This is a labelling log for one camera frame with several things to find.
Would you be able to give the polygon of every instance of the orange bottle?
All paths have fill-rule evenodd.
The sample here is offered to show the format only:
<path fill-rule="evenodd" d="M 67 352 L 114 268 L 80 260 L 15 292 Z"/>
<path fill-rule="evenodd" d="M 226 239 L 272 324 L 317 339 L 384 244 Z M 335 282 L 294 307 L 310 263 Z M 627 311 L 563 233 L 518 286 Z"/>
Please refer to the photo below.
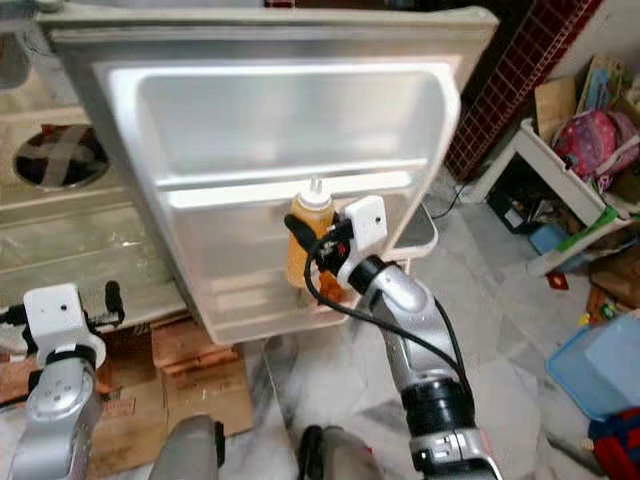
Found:
<path fill-rule="evenodd" d="M 296 195 L 291 204 L 291 213 L 304 221 L 320 238 L 333 222 L 333 201 L 331 195 L 322 191 L 322 180 L 314 178 L 309 188 Z M 289 234 L 289 257 L 287 260 L 287 281 L 296 288 L 305 288 L 304 264 L 307 252 Z"/>

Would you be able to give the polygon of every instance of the sauce bottle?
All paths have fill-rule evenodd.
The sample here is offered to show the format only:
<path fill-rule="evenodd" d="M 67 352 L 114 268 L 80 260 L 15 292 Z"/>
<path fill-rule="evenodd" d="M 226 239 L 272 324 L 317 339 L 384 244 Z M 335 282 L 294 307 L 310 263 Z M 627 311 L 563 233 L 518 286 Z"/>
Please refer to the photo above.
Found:
<path fill-rule="evenodd" d="M 296 195 L 291 203 L 291 213 L 305 222 L 320 238 L 327 233 L 333 222 L 331 195 L 322 191 L 322 180 L 313 178 L 309 187 Z M 287 281 L 296 288 L 305 288 L 304 264 L 307 252 L 289 234 L 289 256 L 287 259 Z"/>

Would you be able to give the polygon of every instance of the marble floor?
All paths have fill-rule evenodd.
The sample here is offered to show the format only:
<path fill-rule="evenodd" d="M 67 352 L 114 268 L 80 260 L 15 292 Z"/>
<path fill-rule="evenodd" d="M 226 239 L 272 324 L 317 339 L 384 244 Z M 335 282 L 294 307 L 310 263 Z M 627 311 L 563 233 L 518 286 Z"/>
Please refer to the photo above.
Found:
<path fill-rule="evenodd" d="M 440 182 L 432 213 L 452 193 Z M 570 290 L 551 290 L 527 275 L 535 252 L 511 235 L 486 205 L 462 205 L 436 221 L 438 246 L 412 272 L 448 310 L 474 389 L 477 422 L 491 438 L 505 479 L 597 478 L 582 449 L 586 419 L 546 375 L 544 360 L 577 328 L 589 291 L 570 275 Z M 312 423 L 339 424 L 373 448 L 387 478 L 418 478 L 410 464 L 404 413 L 379 332 L 342 326 L 244 345 L 255 427 L 230 439 L 222 479 L 293 479 L 295 448 Z M 0 478 L 22 419 L 0 415 Z M 149 467 L 117 478 L 143 479 Z"/>

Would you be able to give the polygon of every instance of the refrigerator door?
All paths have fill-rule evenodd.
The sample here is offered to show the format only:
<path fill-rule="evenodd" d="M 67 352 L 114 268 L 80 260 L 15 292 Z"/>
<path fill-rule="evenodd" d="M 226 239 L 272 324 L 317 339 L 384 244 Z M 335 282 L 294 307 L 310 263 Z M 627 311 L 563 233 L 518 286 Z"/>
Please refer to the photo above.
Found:
<path fill-rule="evenodd" d="M 398 241 L 436 174 L 487 11 L 126 10 L 40 25 L 185 300 L 233 343 L 343 321 L 285 279 L 291 200 L 385 198 Z"/>

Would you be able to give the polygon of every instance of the bottle cap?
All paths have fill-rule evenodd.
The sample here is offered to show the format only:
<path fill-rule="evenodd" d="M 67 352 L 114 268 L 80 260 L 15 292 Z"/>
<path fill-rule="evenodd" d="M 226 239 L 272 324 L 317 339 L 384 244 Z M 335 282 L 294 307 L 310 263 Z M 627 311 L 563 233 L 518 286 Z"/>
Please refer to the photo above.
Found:
<path fill-rule="evenodd" d="M 298 194 L 298 200 L 304 208 L 322 210 L 331 203 L 331 195 L 322 191 L 322 180 L 314 177 L 309 183 L 309 188 Z"/>

